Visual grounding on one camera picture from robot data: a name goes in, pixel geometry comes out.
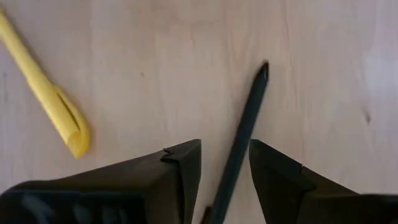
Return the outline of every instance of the table surface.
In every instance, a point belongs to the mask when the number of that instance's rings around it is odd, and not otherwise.
[[[358,192],[398,193],[395,0],[0,0],[92,129],[65,147],[0,44],[0,190],[202,139],[193,223],[215,196],[252,78],[258,138]],[[264,223],[245,158],[226,223]]]

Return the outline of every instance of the black plastic piece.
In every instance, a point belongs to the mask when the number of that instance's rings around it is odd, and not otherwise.
[[[229,201],[231,200],[242,161],[261,107],[262,98],[266,90],[268,70],[268,62],[264,62],[254,77],[248,100],[244,107],[238,130],[236,131],[231,152],[225,165],[220,185],[218,186],[215,200],[213,205],[206,209],[202,223],[224,222]]]
[[[254,186],[268,224],[396,223],[398,196],[361,195],[252,140]]]
[[[201,142],[58,180],[28,181],[0,196],[1,223],[192,222]]]

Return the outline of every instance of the pen tip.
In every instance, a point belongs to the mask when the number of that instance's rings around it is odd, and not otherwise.
[[[268,81],[268,70],[269,70],[269,62],[267,60],[264,60],[257,75],[263,76]]]

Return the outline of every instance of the yellow highlighter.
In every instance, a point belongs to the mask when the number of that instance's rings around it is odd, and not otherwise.
[[[44,75],[1,9],[0,38],[72,154],[76,158],[84,155],[90,146],[90,132],[84,117],[61,89]]]

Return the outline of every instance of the black object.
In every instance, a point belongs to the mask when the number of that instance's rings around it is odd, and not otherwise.
[[[398,196],[361,195],[252,140],[254,186],[268,224],[398,223]]]
[[[58,180],[28,181],[0,196],[0,223],[189,224],[201,141]]]
[[[229,201],[231,200],[242,161],[261,107],[262,97],[266,90],[268,69],[268,62],[264,62],[254,78],[238,130],[236,131],[234,143],[225,165],[220,185],[218,186],[215,200],[213,205],[206,209],[202,223],[222,223],[224,221]]]

